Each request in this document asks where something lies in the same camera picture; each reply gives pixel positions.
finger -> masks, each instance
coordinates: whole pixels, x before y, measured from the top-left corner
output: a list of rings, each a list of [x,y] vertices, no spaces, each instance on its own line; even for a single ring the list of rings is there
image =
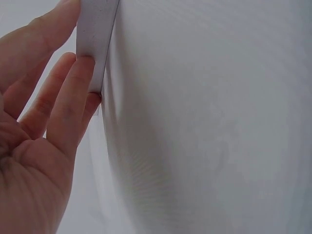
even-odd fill
[[[80,0],[67,0],[29,25],[0,39],[0,92],[34,69],[71,35],[80,13]]]
[[[97,110],[98,106],[100,105],[100,103],[101,103],[101,97],[98,94],[88,94],[86,106],[84,108],[82,121],[81,121],[79,142],[83,138],[87,130],[87,127],[89,125],[89,122],[93,114]]]
[[[48,141],[70,159],[75,158],[94,65],[90,57],[77,59],[61,87],[48,121]]]
[[[34,103],[21,118],[20,126],[31,139],[43,136],[59,90],[75,61],[76,55],[73,53],[66,53],[58,60]]]
[[[49,55],[35,69],[28,72],[5,91],[3,96],[4,111],[14,119],[17,119],[23,111],[50,58]]]

palm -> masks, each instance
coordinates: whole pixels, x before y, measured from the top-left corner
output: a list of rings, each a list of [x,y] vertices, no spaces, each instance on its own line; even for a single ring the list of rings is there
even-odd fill
[[[0,129],[0,207],[6,217],[22,222],[12,232],[31,223],[32,229],[23,228],[24,233],[46,233],[46,227],[56,228],[61,218],[57,214],[64,212],[70,194],[71,164],[47,140],[32,140],[7,113]]]

white plastic strip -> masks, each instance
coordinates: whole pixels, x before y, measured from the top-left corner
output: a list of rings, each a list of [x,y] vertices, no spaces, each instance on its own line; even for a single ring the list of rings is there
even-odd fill
[[[108,47],[119,0],[81,0],[77,23],[77,56],[92,56],[95,61],[90,92],[102,90]]]

translucent sheet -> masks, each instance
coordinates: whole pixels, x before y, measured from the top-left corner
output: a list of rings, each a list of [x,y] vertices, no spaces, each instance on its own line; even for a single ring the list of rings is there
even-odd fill
[[[312,232],[311,9],[121,1],[90,131],[111,233]]]

hand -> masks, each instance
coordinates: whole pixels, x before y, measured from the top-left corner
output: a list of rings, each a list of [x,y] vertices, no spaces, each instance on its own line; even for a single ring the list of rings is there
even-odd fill
[[[68,0],[0,39],[2,233],[55,233],[65,211],[77,146],[100,103],[97,94],[88,94],[93,59],[63,55],[32,107],[17,119],[79,11],[79,0]]]

